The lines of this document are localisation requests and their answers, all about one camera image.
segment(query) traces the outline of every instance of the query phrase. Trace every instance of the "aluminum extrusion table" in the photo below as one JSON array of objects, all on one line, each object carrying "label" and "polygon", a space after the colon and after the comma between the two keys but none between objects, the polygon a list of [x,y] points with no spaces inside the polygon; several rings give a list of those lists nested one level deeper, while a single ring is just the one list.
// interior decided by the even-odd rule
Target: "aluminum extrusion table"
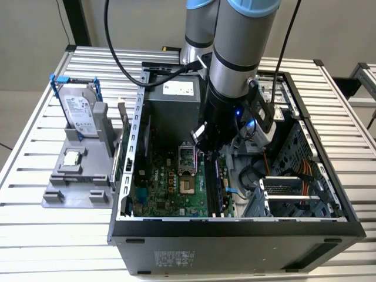
[{"label": "aluminum extrusion table", "polygon": [[[136,79],[142,61],[178,63],[177,52],[117,53]],[[274,71],[276,64],[277,59],[263,58],[259,69]],[[376,280],[376,144],[324,66],[313,60],[285,59],[281,71],[290,72],[367,238],[308,274],[142,279]],[[114,127],[122,125],[118,98],[125,101],[132,118],[137,87],[120,72],[108,49],[67,51],[55,73],[86,79],[97,76]],[[65,139],[65,123],[47,86],[0,173],[0,280],[138,281],[140,277],[129,276],[117,248],[107,245],[110,209],[44,209],[39,205]]]}]

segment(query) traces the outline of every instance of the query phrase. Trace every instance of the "orange wire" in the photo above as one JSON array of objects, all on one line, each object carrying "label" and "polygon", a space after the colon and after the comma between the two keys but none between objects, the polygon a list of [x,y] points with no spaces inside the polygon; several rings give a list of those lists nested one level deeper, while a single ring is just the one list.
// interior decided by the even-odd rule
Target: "orange wire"
[{"label": "orange wire", "polygon": [[[312,168],[311,168],[311,165],[309,164],[309,162],[306,160],[305,161],[306,163],[307,163],[307,166],[308,166],[308,168],[309,168],[309,171],[310,171],[310,175],[312,176]],[[309,189],[310,189],[310,187],[309,186],[307,186],[307,191],[306,191],[306,195],[308,195],[308,191],[309,191]]]},{"label": "orange wire", "polygon": [[269,176],[270,175],[270,171],[269,171],[269,165],[268,165],[268,161],[266,159],[265,151],[264,151],[264,161],[265,161],[266,175]]}]

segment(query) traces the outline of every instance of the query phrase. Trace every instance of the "electrical wires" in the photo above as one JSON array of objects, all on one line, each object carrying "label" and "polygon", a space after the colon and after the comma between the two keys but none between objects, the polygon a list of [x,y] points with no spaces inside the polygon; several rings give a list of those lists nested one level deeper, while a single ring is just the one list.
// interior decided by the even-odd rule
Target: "electrical wires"
[{"label": "electrical wires", "polygon": [[255,164],[256,162],[258,162],[259,160],[261,160],[261,159],[262,159],[261,156],[253,157],[253,158],[251,159],[250,164],[244,166],[243,169],[240,171],[240,173],[239,173],[237,179],[238,179],[238,181],[239,181],[240,186],[241,186],[242,188],[244,188],[245,190],[248,190],[248,191],[253,192],[254,189],[256,188],[255,186],[249,186],[249,185],[245,185],[245,184],[243,183],[243,175],[244,175],[245,173],[252,172],[252,173],[253,173],[257,178],[259,178],[259,179],[265,177],[265,174],[259,172],[259,171],[254,167],[254,164]]},{"label": "electrical wires", "polygon": [[374,123],[374,120],[375,120],[374,118],[370,120],[370,123],[367,125],[367,130],[371,128],[372,124]]},{"label": "electrical wires", "polygon": [[239,193],[239,190],[237,190],[237,189],[226,187],[226,192],[228,192],[228,193],[233,193],[233,194],[237,194],[237,195],[239,196],[239,198],[241,198],[241,199],[243,199],[243,200],[248,200],[246,197],[243,197],[243,196]]},{"label": "electrical wires", "polygon": [[13,148],[11,148],[11,147],[9,147],[9,146],[7,146],[7,145],[1,143],[1,142],[0,142],[0,146],[6,148],[6,149],[8,149],[8,150],[11,150],[11,151],[13,150]]},{"label": "electrical wires", "polygon": [[266,171],[266,175],[267,175],[267,176],[270,176],[270,170],[269,170],[268,160],[266,159],[266,153],[265,153],[265,150],[264,150],[264,162],[265,162],[265,171]]},{"label": "electrical wires", "polygon": [[59,1],[58,0],[56,0],[56,4],[58,4],[58,11],[59,11],[59,16],[60,16],[60,21],[61,21],[61,24],[62,24],[63,29],[65,31],[66,38],[68,39],[68,44],[70,45],[71,41],[69,40],[69,36],[68,36],[68,33],[67,33],[66,29],[65,29],[64,22],[63,22],[63,18],[61,17],[60,5],[59,5]]},{"label": "electrical wires", "polygon": [[290,24],[289,24],[287,32],[286,32],[286,36],[284,37],[284,41],[283,41],[283,45],[282,45],[282,49],[281,49],[281,54],[280,54],[280,57],[279,57],[278,62],[277,62],[276,72],[274,73],[273,88],[271,89],[271,99],[270,99],[270,103],[272,105],[274,104],[274,99],[276,98],[276,83],[277,83],[278,71],[280,70],[280,66],[281,66],[281,63],[282,63],[284,51],[286,49],[288,37],[290,36],[291,29],[293,28],[295,17],[296,17],[296,14],[298,13],[298,10],[299,10],[300,2],[301,2],[301,0],[298,0],[298,2],[296,3],[296,7],[295,7],[295,10],[294,10],[293,16],[291,17],[291,21],[290,21]]},{"label": "electrical wires", "polygon": [[112,46],[112,43],[111,43],[111,39],[110,39],[110,33],[109,33],[109,30],[108,30],[108,6],[109,6],[109,0],[106,0],[105,2],[105,14],[104,14],[104,22],[105,22],[105,33],[106,33],[106,40],[107,40],[107,44],[108,44],[108,47],[110,48],[110,51],[111,51],[111,54],[113,56],[113,59],[115,60],[116,64],[118,65],[119,69],[122,71],[122,73],[124,73],[124,75],[132,82],[134,83],[135,85],[138,85],[140,87],[155,87],[155,86],[159,86],[159,85],[162,85],[164,83],[166,83],[167,81],[177,77],[179,74],[181,73],[187,73],[189,70],[192,69],[193,66],[197,65],[197,62],[194,61],[192,63],[188,63],[187,65],[184,65],[182,68],[180,68],[179,70],[177,70],[176,72],[170,74],[169,76],[159,80],[159,81],[156,81],[156,82],[152,82],[152,83],[142,83],[142,82],[139,82],[138,80],[134,79],[126,70],[125,68],[123,67],[122,63],[120,62],[119,58],[117,57],[116,53],[115,53],[115,50],[113,49],[113,46]]}]

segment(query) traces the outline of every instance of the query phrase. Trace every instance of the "black cable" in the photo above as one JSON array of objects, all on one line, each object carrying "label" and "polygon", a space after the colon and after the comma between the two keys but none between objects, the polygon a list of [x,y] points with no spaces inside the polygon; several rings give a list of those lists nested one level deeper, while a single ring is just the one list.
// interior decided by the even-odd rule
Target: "black cable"
[{"label": "black cable", "polygon": [[243,140],[246,140],[246,138],[243,136],[243,135],[241,135],[241,133],[240,133],[240,130],[239,130],[239,127],[237,126],[237,118],[236,118],[236,112],[234,113],[234,126],[235,126],[235,128],[236,128],[236,132],[237,132],[237,135],[241,138],[241,139],[243,139]]},{"label": "black cable", "polygon": [[71,41],[69,40],[69,36],[68,36],[68,33],[67,33],[66,29],[65,29],[64,22],[63,22],[63,18],[61,17],[60,5],[59,5],[59,1],[58,0],[56,0],[56,4],[58,4],[58,11],[59,11],[59,16],[60,16],[60,21],[61,21],[61,24],[62,24],[63,29],[65,31],[66,38],[68,39],[68,44],[70,45]]},{"label": "black cable", "polygon": [[113,56],[113,59],[115,60],[116,64],[118,65],[119,69],[122,71],[122,73],[124,73],[124,75],[132,82],[134,83],[135,85],[138,85],[138,86],[141,86],[141,87],[155,87],[155,86],[159,86],[159,85],[162,85],[164,83],[166,83],[167,81],[177,77],[179,74],[181,73],[186,73],[188,72],[189,70],[191,70],[191,67],[193,65],[195,65],[197,62],[192,62],[192,63],[188,63],[187,65],[184,65],[181,69],[177,70],[176,72],[174,73],[171,73],[169,76],[159,80],[159,81],[156,81],[156,82],[152,82],[152,83],[142,83],[142,82],[139,82],[138,80],[134,79],[126,70],[125,68],[122,66],[122,63],[119,61],[118,57],[116,56],[116,53],[115,53],[115,50],[113,49],[113,46],[112,46],[112,43],[111,43],[111,39],[110,39],[110,33],[108,31],[108,5],[109,5],[109,0],[106,0],[105,2],[105,14],[104,14],[104,22],[105,22],[105,33],[106,33],[106,39],[107,39],[107,44],[108,44],[108,47],[110,48],[110,51],[111,51],[111,54]]},{"label": "black cable", "polygon": [[298,2],[296,3],[296,7],[295,7],[295,10],[294,10],[293,16],[290,20],[290,24],[289,24],[287,32],[286,32],[286,36],[284,37],[281,54],[280,54],[280,57],[279,57],[278,62],[277,62],[276,72],[274,73],[273,88],[271,89],[271,99],[270,99],[270,103],[272,105],[274,104],[274,98],[276,97],[276,83],[277,83],[278,71],[280,70],[280,66],[281,66],[281,63],[282,63],[284,51],[286,49],[288,37],[290,36],[291,29],[293,28],[295,17],[296,17],[296,14],[298,13],[298,10],[299,10],[300,2],[301,2],[301,0],[298,0]]},{"label": "black cable", "polygon": [[9,146],[1,143],[1,142],[0,142],[0,146],[3,146],[4,148],[7,148],[8,150],[11,150],[11,151],[13,150],[13,148],[11,148],[11,147],[9,147]]},{"label": "black cable", "polygon": [[255,167],[254,167],[254,164],[263,159],[262,157],[254,157],[251,161],[250,164],[248,164],[247,166],[244,166],[243,169],[240,171],[239,175],[238,175],[238,181],[240,183],[240,185],[245,189],[245,190],[249,190],[251,192],[254,191],[254,189],[256,188],[255,186],[249,186],[249,185],[245,185],[243,183],[243,180],[241,179],[243,177],[243,174],[247,173],[249,170],[251,170],[253,172],[253,174],[256,175],[256,177],[258,177],[259,179],[265,177],[266,175],[262,174],[261,172],[259,172]]},{"label": "black cable", "polygon": [[237,194],[243,200],[248,200],[247,198],[243,197],[239,192],[230,192],[230,193]]},{"label": "black cable", "polygon": [[374,120],[375,120],[374,118],[370,120],[370,123],[367,125],[367,130],[371,128],[372,124],[374,123]]}]

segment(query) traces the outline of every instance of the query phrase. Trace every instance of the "yellow wire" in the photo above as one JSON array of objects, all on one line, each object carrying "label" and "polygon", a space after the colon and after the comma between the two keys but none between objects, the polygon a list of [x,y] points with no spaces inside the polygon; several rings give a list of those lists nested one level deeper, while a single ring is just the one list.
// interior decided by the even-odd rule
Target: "yellow wire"
[{"label": "yellow wire", "polygon": [[265,167],[266,167],[266,175],[269,176],[270,175],[270,171],[269,171],[269,165],[268,165],[268,161],[266,159],[265,151],[264,151],[264,161],[265,161]]}]

